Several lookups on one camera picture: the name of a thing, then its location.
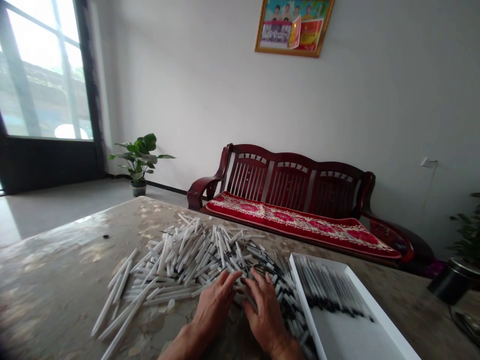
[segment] wooden bench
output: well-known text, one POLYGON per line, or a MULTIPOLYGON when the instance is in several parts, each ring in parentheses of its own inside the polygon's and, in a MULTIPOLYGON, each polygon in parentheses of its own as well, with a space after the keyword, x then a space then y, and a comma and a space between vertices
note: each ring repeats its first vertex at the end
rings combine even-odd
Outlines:
MULTIPOLYGON (((369 231, 388 246, 401 253, 397 263, 413 260, 428 264, 434 255, 429 245, 402 226, 375 216, 370 208, 370 198, 375 186, 375 175, 341 162, 317 162, 291 152, 273 153, 251 144, 228 144, 223 148, 220 166, 214 176, 195 181, 187 193, 191 210, 208 213, 202 198, 208 201, 219 192, 255 202, 292 209, 331 219, 354 218, 362 224, 369 223, 369 231)), ((390 260, 372 258, 328 244, 318 244, 259 225, 214 214, 226 220, 266 230, 271 233, 330 248, 360 258, 380 263, 390 260)))

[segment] armrest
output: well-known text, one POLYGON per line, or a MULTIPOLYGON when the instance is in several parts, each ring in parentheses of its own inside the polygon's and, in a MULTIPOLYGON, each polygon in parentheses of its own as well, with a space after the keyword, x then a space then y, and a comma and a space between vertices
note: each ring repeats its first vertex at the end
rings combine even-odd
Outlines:
POLYGON ((402 257, 401 257, 401 262, 402 263, 408 263, 415 259, 417 262, 425 262, 425 263, 431 263, 434 260, 434 252, 430 248, 430 246, 423 240, 420 236, 415 234, 414 232, 404 228, 403 226, 397 225, 393 222, 390 221, 385 221, 377 216, 375 216, 371 211, 362 211, 361 216, 364 216, 365 218, 369 219, 371 222, 380 224, 384 228, 387 228, 389 230, 389 234, 391 235, 397 235, 396 239, 392 243, 392 239, 395 238, 395 236, 389 235, 388 238, 382 239, 382 237, 385 238, 385 236, 382 236, 382 234, 375 233, 375 231, 372 231, 372 234, 377 236, 380 240, 385 242, 387 245, 394 245, 398 241, 398 238, 403 240, 405 244, 401 244, 406 246, 406 249, 403 251, 402 257))
POLYGON ((199 178, 188 189, 186 198, 190 210, 199 211, 203 207, 202 195, 207 190, 207 199, 211 200, 215 194, 217 184, 223 180, 222 176, 207 176, 199 178))

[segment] window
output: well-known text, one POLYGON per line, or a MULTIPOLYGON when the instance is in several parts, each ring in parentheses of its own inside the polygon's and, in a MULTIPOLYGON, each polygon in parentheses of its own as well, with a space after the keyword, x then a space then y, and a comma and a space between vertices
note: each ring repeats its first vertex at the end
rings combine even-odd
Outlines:
POLYGON ((0 110, 10 136, 93 140, 73 0, 0 0, 0 110))

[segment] hand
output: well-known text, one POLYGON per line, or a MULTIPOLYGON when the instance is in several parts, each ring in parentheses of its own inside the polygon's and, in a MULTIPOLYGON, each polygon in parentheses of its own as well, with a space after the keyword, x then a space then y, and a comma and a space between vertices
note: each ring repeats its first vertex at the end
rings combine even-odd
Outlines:
POLYGON ((285 329, 280 304, 270 275, 267 273, 263 278, 253 267, 251 273, 256 281, 243 278, 242 282, 251 291, 258 313, 246 299, 242 301, 241 305, 255 339, 272 359, 302 359, 298 343, 291 339, 285 329))
POLYGON ((197 328, 205 344, 209 344, 217 336, 227 321, 230 306, 236 294, 232 289, 241 276, 241 271, 231 274, 223 271, 212 286, 200 294, 191 324, 197 328))
POLYGON ((233 285, 241 271, 222 272, 216 281, 202 291, 195 316, 185 325, 158 360, 199 359, 227 320, 234 301, 233 285))

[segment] white box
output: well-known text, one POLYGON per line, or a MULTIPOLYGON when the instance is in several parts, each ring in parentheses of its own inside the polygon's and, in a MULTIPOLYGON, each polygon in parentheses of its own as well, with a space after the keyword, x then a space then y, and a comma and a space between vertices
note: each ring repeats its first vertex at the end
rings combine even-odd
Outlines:
POLYGON ((375 301, 355 273, 341 262, 292 253, 290 264, 316 352, 320 360, 420 360, 420 357, 375 301), (375 322, 366 317, 331 313, 310 308, 295 264, 298 257, 320 262, 323 266, 344 273, 358 290, 375 322))

